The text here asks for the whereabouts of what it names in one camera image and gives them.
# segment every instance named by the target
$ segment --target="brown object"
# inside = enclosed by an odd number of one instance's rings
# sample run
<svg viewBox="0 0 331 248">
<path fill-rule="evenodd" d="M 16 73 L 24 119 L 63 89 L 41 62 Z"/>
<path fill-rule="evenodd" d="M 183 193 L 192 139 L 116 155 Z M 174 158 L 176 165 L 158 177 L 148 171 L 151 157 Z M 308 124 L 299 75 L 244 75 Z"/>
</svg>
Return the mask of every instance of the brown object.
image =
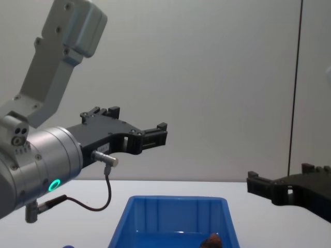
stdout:
<svg viewBox="0 0 331 248">
<path fill-rule="evenodd" d="M 209 239 L 201 243 L 200 248 L 222 248 L 221 238 L 217 234 L 211 234 Z"/>
</svg>

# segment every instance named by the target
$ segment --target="blue plastic bin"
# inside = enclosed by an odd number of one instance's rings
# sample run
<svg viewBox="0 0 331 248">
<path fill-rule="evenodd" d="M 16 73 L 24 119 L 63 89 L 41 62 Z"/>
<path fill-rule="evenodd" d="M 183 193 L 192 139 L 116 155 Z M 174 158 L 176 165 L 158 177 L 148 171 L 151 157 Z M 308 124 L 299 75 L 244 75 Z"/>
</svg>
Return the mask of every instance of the blue plastic bin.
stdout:
<svg viewBox="0 0 331 248">
<path fill-rule="evenodd" d="M 217 233 L 224 248 L 239 248 L 223 198 L 133 196 L 109 248 L 199 248 Z"/>
</svg>

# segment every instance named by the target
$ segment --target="white wall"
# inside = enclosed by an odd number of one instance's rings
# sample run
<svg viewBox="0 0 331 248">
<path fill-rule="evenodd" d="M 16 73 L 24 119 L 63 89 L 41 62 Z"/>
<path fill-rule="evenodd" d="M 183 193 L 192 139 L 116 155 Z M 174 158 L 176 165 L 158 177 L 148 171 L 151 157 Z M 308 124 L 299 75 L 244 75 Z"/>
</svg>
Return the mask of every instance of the white wall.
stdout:
<svg viewBox="0 0 331 248">
<path fill-rule="evenodd" d="M 98 0 L 108 24 L 43 127 L 121 107 L 141 129 L 169 124 L 165 147 L 116 154 L 116 179 L 243 181 L 287 173 L 299 0 Z M 14 96 L 50 0 L 0 2 L 0 104 Z M 103 178 L 103 166 L 80 178 Z"/>
<path fill-rule="evenodd" d="M 304 1 L 291 173 L 302 163 L 331 165 L 331 2 Z"/>
</svg>

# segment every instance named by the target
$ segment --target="green led ring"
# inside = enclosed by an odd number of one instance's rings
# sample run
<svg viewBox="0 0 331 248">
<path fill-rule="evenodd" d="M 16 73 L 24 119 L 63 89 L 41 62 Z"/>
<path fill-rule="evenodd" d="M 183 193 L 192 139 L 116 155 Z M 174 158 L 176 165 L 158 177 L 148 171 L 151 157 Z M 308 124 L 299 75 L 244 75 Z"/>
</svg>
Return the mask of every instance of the green led ring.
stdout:
<svg viewBox="0 0 331 248">
<path fill-rule="evenodd" d="M 55 179 L 51 185 L 48 187 L 48 191 L 53 191 L 55 190 L 56 188 L 58 188 L 61 184 L 61 181 L 60 179 Z"/>
</svg>

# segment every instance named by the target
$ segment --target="white table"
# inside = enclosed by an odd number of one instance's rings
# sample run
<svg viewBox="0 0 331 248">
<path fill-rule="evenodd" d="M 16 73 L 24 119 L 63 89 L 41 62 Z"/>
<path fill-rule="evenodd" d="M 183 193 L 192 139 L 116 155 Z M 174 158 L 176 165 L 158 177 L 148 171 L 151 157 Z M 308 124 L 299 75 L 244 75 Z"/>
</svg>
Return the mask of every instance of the white table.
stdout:
<svg viewBox="0 0 331 248">
<path fill-rule="evenodd" d="M 245 183 L 112 181 L 113 197 L 103 212 L 90 212 L 70 201 L 26 224 L 24 208 L 0 220 L 0 247 L 106 248 L 130 196 L 215 196 L 228 200 L 241 248 L 329 248 L 331 224 L 299 207 L 276 207 L 247 193 Z M 104 181 L 72 181 L 38 202 L 67 194 L 93 207 L 107 200 Z"/>
</svg>

